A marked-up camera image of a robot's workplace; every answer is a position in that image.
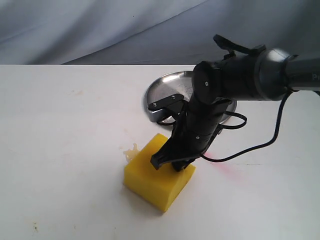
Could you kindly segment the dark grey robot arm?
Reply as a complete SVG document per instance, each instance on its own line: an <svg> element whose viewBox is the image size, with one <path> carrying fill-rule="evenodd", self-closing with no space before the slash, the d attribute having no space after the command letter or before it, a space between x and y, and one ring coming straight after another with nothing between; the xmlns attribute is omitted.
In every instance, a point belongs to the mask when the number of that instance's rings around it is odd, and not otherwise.
<svg viewBox="0 0 320 240"><path fill-rule="evenodd" d="M265 45L247 48L221 35L215 43L227 54L222 60L198 63L191 75L192 94L185 100L182 94L170 94L152 102L148 110L164 112L172 117L172 132L168 141L152 155L155 169L171 164L175 171L184 170L202 158L215 137L226 128L224 115L247 118L228 111L233 101L278 101L280 103L272 140L278 138L285 102L298 91L320 90L320 58L314 55L293 55Z"/></svg>

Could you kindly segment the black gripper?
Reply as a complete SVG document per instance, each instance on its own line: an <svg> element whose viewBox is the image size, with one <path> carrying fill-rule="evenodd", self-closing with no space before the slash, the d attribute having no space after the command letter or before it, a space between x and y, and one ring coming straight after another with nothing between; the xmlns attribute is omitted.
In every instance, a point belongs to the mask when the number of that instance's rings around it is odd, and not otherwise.
<svg viewBox="0 0 320 240"><path fill-rule="evenodd" d="M192 96L176 132L152 155L153 167L159 170L171 164L176 172L186 169L206 150L230 103L229 99L221 99L205 104Z"/></svg>

